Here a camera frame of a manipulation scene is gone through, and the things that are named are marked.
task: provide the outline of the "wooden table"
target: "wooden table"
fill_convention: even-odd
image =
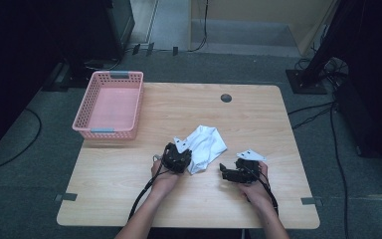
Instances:
[[[222,102],[223,94],[232,101]],[[319,226],[315,205],[301,202],[312,195],[278,87],[163,83],[144,84],[135,140],[84,141],[67,188],[78,196],[63,201],[58,223],[123,226],[150,179],[153,155],[200,124],[216,127],[228,149],[204,172],[180,178],[154,227],[260,228],[250,203],[219,171],[219,163],[235,168],[236,153],[249,148],[267,158],[285,228]]]

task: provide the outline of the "forearm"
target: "forearm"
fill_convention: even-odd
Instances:
[[[150,194],[126,223],[115,239],[139,239],[147,238],[151,225],[156,215],[157,208],[162,202],[160,195]]]
[[[269,201],[262,200],[254,204],[254,207],[263,224],[266,238],[289,238],[275,209]]]

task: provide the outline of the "floor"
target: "floor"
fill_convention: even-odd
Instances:
[[[154,0],[131,0],[131,5],[137,25],[135,28],[143,29],[132,32],[132,47],[154,43],[154,49],[157,50],[178,47],[179,51],[188,51],[197,49],[202,43],[204,17],[203,20],[193,20],[190,23],[189,0],[156,0],[156,3]],[[199,52],[300,57],[286,24],[207,20],[206,28],[207,40]],[[139,37],[145,31],[146,37]]]
[[[274,85],[281,89],[288,112],[332,101],[332,94],[294,94],[285,74],[298,58],[233,54],[145,52],[127,54],[117,70],[137,70],[146,82]],[[72,130],[85,89],[67,92],[38,92],[27,111],[13,123],[1,140],[0,163],[20,153],[0,168],[0,239],[2,238],[113,238],[118,227],[62,226],[57,223],[61,201],[67,190],[83,139]],[[289,116],[300,124],[322,109]],[[330,116],[326,114],[293,131],[316,205],[320,226],[312,230],[289,229],[291,238],[344,238],[344,190],[336,163]],[[338,153],[348,185],[349,238],[382,238],[382,158],[362,158],[344,117],[333,112]],[[204,232],[206,237],[188,237],[195,230],[160,230],[178,239],[237,238],[221,236],[224,230]],[[250,230],[251,238],[265,238],[262,229]]]

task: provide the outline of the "gray carpet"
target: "gray carpet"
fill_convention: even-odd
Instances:
[[[285,69],[293,69],[297,58],[242,56],[203,53],[145,52],[128,54],[118,70],[141,71],[146,82],[217,83],[279,86],[290,112],[332,100],[325,96],[294,95]],[[66,227],[57,224],[64,193],[82,145],[82,137],[71,129],[85,89],[65,93],[38,92],[28,109],[38,114],[42,131],[28,150],[0,168],[1,238],[113,238],[114,227]],[[320,109],[291,115],[295,125]],[[382,238],[382,158],[361,158],[355,150],[342,115],[333,113],[338,151],[345,172],[349,206],[350,238]],[[0,162],[21,151],[39,128],[30,112],[24,111],[0,142]],[[344,238],[343,184],[336,163],[329,114],[294,130],[320,226],[315,230],[289,230],[291,238]],[[251,230],[252,238],[264,238]]]

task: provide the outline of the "basket handle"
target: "basket handle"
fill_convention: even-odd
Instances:
[[[129,72],[127,71],[110,71],[109,73],[114,79],[129,79]]]
[[[90,132],[114,132],[113,127],[93,127]]]

